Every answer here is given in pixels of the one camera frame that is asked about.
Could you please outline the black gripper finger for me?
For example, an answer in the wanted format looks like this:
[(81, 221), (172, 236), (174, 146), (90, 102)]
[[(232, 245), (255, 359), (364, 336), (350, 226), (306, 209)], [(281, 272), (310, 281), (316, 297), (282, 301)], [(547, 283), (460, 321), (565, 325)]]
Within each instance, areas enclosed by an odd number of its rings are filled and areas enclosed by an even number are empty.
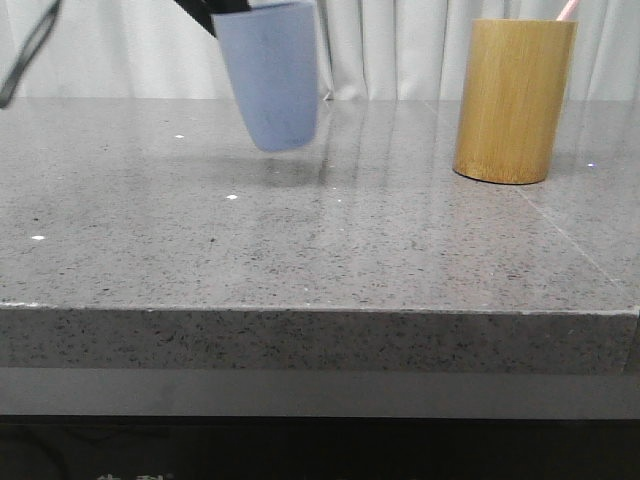
[(214, 17), (251, 10), (247, 0), (175, 0), (175, 3), (196, 23), (216, 37)]

